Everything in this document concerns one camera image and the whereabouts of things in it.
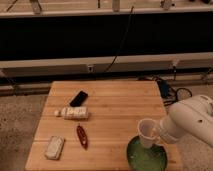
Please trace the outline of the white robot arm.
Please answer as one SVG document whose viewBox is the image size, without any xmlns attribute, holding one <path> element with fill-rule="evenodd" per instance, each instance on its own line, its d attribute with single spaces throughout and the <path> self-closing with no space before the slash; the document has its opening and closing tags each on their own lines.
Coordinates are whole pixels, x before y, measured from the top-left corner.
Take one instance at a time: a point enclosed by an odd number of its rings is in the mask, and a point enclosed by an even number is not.
<svg viewBox="0 0 213 171">
<path fill-rule="evenodd" d="M 213 148 L 213 99 L 196 95 L 172 104 L 157 122 L 157 132 L 167 144 L 191 134 Z"/>
</svg>

